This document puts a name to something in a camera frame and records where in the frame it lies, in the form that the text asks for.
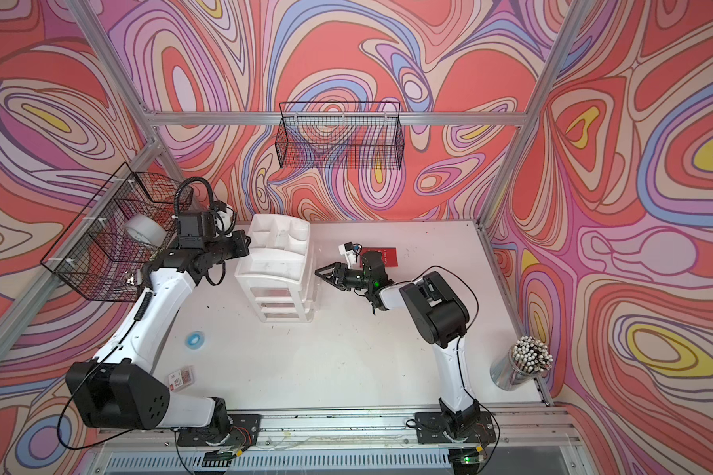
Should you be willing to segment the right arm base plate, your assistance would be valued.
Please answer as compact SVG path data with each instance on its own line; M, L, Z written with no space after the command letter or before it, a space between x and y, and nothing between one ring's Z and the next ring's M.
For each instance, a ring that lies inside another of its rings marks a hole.
M467 416L419 412L405 426L415 431L421 445L477 443L486 447L498 439L496 425L488 412L473 412Z

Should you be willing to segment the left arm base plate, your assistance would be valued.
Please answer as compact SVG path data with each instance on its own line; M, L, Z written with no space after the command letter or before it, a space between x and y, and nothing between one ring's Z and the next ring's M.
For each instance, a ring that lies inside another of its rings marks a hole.
M261 414L231 413L227 421L211 423L209 427L191 427L177 432L177 446L229 447L248 449L259 439Z

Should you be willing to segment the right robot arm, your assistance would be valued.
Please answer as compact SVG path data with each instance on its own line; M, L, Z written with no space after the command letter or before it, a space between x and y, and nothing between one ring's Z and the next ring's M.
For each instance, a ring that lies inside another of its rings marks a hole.
M407 282L389 278L381 253L368 251L361 267L335 262L314 271L332 287L365 298L374 311L405 310L420 337L433 347L441 378L439 409L449 431L474 425L481 406L468 387L465 337L470 315L441 273L427 273Z

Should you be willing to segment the red postcard white text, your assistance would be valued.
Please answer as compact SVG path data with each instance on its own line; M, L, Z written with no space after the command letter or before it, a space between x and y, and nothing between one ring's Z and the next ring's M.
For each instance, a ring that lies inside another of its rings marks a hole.
M361 252L361 256L365 257L368 253L378 253L386 267L399 266L396 247L365 247Z

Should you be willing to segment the white plastic drawer organizer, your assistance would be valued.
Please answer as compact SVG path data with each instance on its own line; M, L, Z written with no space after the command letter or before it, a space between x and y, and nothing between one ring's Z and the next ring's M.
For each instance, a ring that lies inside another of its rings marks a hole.
M305 308L311 262L311 224L279 214L257 214L247 231L249 256L240 259L235 277L263 323L310 323ZM263 309L262 302L291 302L294 308Z

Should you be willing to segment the clear plastic drawer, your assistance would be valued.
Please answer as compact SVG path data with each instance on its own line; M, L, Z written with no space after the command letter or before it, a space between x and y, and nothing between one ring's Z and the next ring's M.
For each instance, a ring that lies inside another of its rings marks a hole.
M322 280L316 275L316 270L321 266L322 262L322 245L313 245L311 247L311 262L308 267L308 287L305 301L305 308L312 313L316 313L320 308L319 289Z

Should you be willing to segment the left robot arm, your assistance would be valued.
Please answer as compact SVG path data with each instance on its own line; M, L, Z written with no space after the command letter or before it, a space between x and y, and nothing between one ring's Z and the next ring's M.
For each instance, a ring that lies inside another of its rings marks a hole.
M173 392L154 376L154 366L182 304L209 272L249 256L251 238L237 229L236 215L209 195L205 211L185 211L181 196L194 184L212 192L202 177L180 183L174 194L176 241L143 270L140 297L112 338L85 362L73 364L65 383L69 403L90 429L199 429L216 441L232 424L216 397Z

